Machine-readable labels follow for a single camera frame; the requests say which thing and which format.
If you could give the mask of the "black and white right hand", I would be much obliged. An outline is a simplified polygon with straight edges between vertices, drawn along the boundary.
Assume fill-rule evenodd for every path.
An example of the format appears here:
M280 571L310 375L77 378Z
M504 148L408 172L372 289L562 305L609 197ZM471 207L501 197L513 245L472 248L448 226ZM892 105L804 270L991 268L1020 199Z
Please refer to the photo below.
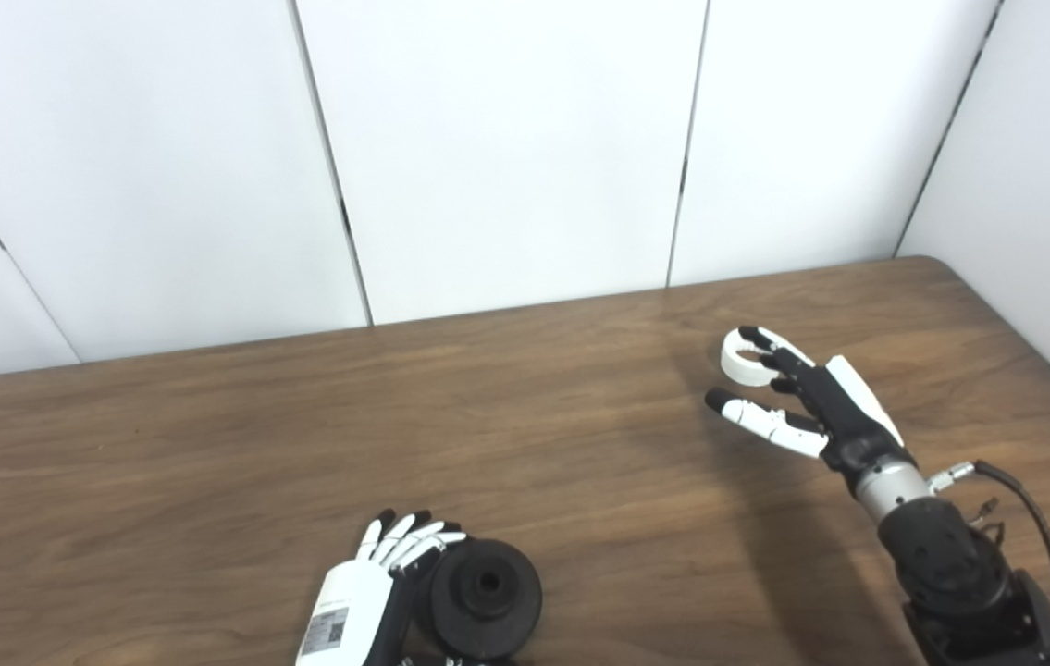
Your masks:
M842 355L817 365L772 330L740 326L726 334L720 366L732 382L794 396L807 413L774 409L726 388L711 388L707 405L775 446L823 461L849 485L887 461L914 464L892 418Z

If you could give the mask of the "black and white left hand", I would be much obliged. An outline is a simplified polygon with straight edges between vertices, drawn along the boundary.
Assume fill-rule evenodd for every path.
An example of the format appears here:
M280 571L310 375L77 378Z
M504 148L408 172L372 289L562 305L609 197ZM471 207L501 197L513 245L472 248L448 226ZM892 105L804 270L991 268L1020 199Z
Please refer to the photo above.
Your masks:
M326 574L297 665L411 665L403 644L419 586L466 539L461 524L428 509L381 511L354 555Z

